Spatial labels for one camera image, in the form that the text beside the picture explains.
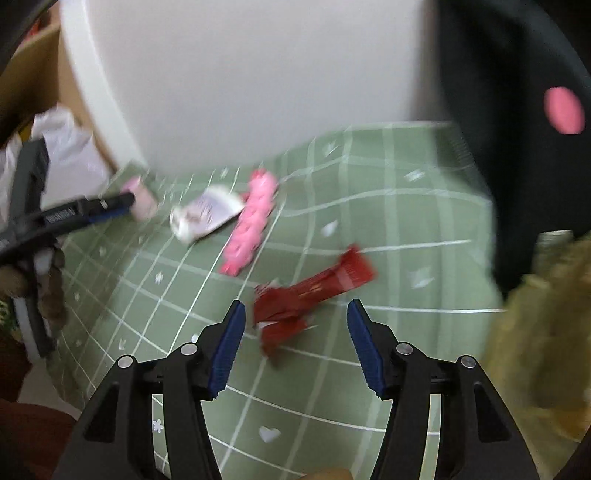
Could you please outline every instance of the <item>cardboard box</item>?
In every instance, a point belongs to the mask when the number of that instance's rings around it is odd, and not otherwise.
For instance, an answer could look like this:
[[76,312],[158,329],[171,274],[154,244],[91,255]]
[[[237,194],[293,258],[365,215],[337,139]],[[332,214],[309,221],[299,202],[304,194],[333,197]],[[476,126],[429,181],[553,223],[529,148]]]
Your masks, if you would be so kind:
[[[72,110],[81,125],[94,130],[54,14],[49,26],[18,48],[0,76],[0,145],[4,145],[18,127],[30,121],[36,113],[57,103]],[[103,158],[114,170],[97,135],[95,141]]]

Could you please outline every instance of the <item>red wrapper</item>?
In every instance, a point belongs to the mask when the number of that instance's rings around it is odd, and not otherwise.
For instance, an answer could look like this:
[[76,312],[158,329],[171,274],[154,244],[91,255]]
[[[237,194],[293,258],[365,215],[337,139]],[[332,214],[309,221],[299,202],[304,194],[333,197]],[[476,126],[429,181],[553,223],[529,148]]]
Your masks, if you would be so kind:
[[262,329],[261,343],[266,355],[277,346],[304,330],[303,316],[318,305],[374,279],[375,273],[359,252],[351,245],[339,262],[312,278],[291,287],[259,286],[255,289],[254,322],[277,322]]

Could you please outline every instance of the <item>floor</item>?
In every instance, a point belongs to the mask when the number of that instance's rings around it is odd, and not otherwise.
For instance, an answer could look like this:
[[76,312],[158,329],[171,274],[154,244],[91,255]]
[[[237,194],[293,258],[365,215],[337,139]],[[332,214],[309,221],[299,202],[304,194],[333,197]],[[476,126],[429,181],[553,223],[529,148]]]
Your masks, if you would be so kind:
[[70,414],[76,420],[80,417],[80,410],[64,402],[58,396],[51,383],[44,361],[34,364],[25,377],[18,402],[54,408]]

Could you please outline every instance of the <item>white wall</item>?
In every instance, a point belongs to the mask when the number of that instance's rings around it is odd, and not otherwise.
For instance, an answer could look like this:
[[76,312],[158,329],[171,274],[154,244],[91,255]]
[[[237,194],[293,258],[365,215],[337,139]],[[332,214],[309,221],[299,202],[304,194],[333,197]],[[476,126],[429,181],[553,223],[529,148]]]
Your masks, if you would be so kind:
[[120,163],[249,164],[350,124],[441,118],[427,0],[64,1],[74,70]]

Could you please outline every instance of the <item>pink candy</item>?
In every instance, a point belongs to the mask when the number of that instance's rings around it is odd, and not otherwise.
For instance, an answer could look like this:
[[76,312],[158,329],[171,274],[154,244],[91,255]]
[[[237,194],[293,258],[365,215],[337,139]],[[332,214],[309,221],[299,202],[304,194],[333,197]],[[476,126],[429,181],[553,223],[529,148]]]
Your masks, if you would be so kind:
[[135,203],[129,209],[137,222],[150,220],[156,215],[158,202],[152,193],[142,183],[140,177],[133,177],[121,187],[121,193],[131,192],[135,196]]
[[236,277],[252,261],[253,253],[261,244],[267,217],[274,207],[277,179],[271,173],[263,169],[255,170],[248,184],[251,191],[246,206],[223,251],[225,261],[221,272],[231,277]]

